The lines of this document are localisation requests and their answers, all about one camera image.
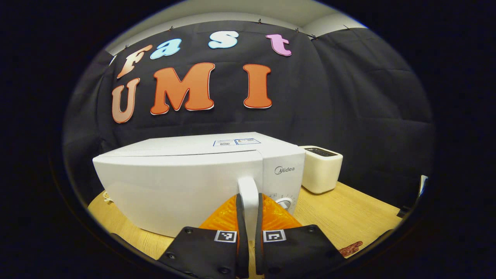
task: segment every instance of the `wooden table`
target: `wooden table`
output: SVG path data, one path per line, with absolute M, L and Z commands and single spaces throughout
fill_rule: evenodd
M 160 258 L 173 237 L 136 227 L 114 203 L 105 202 L 102 194 L 88 206 L 95 219 L 141 252 Z M 318 225 L 337 249 L 363 241 L 362 250 L 401 222 L 398 212 L 398 208 L 338 182 L 334 190 L 318 195 L 302 187 L 294 216 L 302 225 Z M 250 278 L 263 278 L 255 274 L 254 241 L 249 248 Z

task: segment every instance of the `ceiling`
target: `ceiling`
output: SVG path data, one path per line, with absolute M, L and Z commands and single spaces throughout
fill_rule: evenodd
M 186 0 L 150 16 L 111 44 L 114 45 L 117 41 L 123 41 L 164 22 L 210 12 L 259 14 L 303 27 L 318 18 L 339 11 L 314 0 Z

